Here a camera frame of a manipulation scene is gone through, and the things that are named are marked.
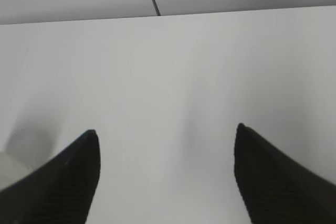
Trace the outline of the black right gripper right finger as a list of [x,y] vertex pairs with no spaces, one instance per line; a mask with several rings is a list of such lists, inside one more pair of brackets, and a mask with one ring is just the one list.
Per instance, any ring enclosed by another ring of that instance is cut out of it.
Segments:
[[252,223],[335,223],[335,184],[240,123],[234,176]]

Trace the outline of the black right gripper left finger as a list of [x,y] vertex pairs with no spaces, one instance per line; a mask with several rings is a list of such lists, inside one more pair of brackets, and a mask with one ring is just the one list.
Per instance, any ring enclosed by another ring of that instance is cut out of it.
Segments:
[[45,165],[1,191],[1,223],[86,223],[100,168],[99,138],[95,130],[87,130]]

